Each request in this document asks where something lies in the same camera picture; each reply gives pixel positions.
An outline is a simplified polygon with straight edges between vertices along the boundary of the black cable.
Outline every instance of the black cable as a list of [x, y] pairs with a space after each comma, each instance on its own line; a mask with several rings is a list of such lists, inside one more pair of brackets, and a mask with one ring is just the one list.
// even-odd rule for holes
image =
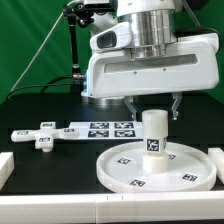
[[201, 23], [199, 22], [198, 18], [194, 14], [194, 12], [191, 10], [191, 8], [188, 5], [188, 3], [186, 2], [186, 0], [182, 0], [182, 2], [183, 2], [183, 5], [184, 5], [185, 10], [187, 11], [187, 13], [189, 14], [189, 16], [193, 20], [195, 26], [198, 27], [198, 28], [201, 27]]
[[[62, 80], [65, 80], [65, 79], [72, 79], [73, 76], [70, 75], [70, 76], [62, 76], [62, 77], [58, 77], [58, 78], [55, 78], [53, 80], [51, 80], [50, 82], [48, 82], [46, 85], [51, 85], [51, 84], [54, 84], [56, 82], [59, 82], [59, 81], [62, 81]], [[48, 89], [49, 86], [44, 86], [44, 88], [40, 91], [41, 94], [43, 94], [47, 89]]]
[[15, 89], [15, 90], [11, 91], [11, 92], [7, 95], [6, 100], [9, 100], [10, 97], [11, 97], [15, 92], [18, 92], [18, 91], [21, 91], [21, 90], [24, 90], [24, 89], [43, 88], [43, 87], [45, 87], [45, 86], [47, 86], [47, 87], [57, 87], [57, 86], [70, 86], [70, 85], [71, 85], [71, 83], [24, 86], [24, 87], [21, 87], [21, 88], [18, 88], [18, 89]]
[[218, 38], [219, 38], [219, 49], [217, 51], [217, 54], [218, 54], [220, 52], [220, 50], [222, 49], [222, 36], [221, 36], [221, 34], [215, 29], [203, 27], [201, 25], [201, 23], [199, 22], [198, 18], [196, 17], [196, 15], [194, 14], [194, 12], [192, 11], [192, 9], [190, 8], [190, 6], [188, 5], [187, 1], [182, 0], [182, 2], [183, 2], [183, 6], [184, 6], [185, 10], [187, 11], [187, 13], [189, 14], [189, 16], [191, 17], [191, 19], [193, 20], [193, 22], [196, 26], [195, 30], [194, 29], [193, 30], [187, 30], [187, 31], [184, 31], [184, 32], [193, 33], [193, 35], [203, 34], [206, 31], [216, 33], [218, 35]]

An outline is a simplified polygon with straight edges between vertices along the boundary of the green backdrop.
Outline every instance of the green backdrop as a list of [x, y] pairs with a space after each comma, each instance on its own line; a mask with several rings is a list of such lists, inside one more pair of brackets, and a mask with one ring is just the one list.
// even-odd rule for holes
[[[66, 0], [1, 0], [0, 4], [0, 103], [2, 103], [21, 73], [44, 41], [62, 12]], [[202, 25], [218, 30], [224, 36], [224, 1], [211, 0], [203, 10], [197, 11]], [[176, 16], [177, 28], [194, 27], [186, 13]], [[71, 47], [66, 19], [62, 18], [41, 51], [37, 60], [18, 87], [46, 84], [52, 79], [71, 74]], [[79, 59], [85, 72], [90, 57], [89, 30], [78, 29]], [[224, 103], [224, 51], [217, 56], [220, 83], [208, 93]], [[38, 92], [29, 89], [26, 92]], [[51, 88], [50, 91], [68, 91]]]

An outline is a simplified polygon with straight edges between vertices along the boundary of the metal cylinder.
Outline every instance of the metal cylinder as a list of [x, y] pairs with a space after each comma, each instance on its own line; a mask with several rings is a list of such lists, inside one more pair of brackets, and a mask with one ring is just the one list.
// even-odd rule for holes
[[124, 15], [119, 22], [129, 22], [132, 30], [132, 59], [164, 56], [165, 45], [176, 42], [174, 10], [156, 10]]

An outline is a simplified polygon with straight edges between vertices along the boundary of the white circular plate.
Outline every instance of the white circular plate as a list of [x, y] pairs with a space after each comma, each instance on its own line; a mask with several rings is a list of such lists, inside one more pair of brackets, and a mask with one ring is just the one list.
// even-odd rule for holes
[[117, 193], [207, 191], [216, 181], [216, 167], [208, 156], [192, 147], [167, 143], [167, 172], [142, 169], [144, 144], [134, 142], [105, 151], [97, 160], [97, 177]]

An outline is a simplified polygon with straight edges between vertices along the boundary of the white platform edge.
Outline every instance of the white platform edge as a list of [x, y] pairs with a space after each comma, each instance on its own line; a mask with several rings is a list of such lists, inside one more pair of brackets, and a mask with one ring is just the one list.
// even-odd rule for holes
[[14, 158], [12, 152], [0, 154], [0, 190], [14, 170]]
[[224, 184], [224, 152], [220, 148], [209, 148], [208, 156], [217, 167], [217, 176]]
[[4, 224], [224, 219], [224, 191], [2, 196]]

